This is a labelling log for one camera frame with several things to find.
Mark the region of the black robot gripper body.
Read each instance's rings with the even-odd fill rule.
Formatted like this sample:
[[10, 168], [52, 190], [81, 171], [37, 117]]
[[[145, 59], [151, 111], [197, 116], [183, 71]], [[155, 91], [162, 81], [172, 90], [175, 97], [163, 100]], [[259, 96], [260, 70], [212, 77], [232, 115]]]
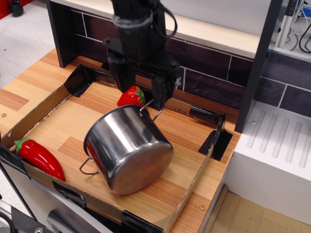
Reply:
[[167, 39], [165, 12], [115, 12], [112, 21], [117, 38], [106, 38], [107, 58], [115, 57], [129, 64], [135, 75], [177, 76], [179, 63], [165, 50]]

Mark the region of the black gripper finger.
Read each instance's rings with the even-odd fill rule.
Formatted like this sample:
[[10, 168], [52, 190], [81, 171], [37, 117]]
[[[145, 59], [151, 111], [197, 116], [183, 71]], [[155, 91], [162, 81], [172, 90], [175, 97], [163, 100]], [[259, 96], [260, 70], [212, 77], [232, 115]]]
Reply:
[[175, 75], [170, 77], [155, 75], [152, 78], [152, 96], [156, 110], [162, 109], [167, 100], [173, 96], [174, 90], [181, 84], [181, 79]]
[[121, 92], [126, 92], [135, 84], [136, 75], [134, 71], [132, 71], [129, 64], [122, 59], [108, 57], [107, 61], [115, 85]]

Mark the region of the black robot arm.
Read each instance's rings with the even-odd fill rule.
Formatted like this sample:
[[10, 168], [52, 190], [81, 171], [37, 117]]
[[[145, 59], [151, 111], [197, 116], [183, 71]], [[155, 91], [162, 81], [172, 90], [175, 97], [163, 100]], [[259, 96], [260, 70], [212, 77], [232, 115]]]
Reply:
[[158, 0], [114, 0], [112, 21], [118, 38], [106, 38], [107, 62], [117, 88], [127, 91], [140, 75], [151, 80], [154, 107], [160, 110], [176, 89], [179, 63], [166, 51], [165, 15], [173, 16]]

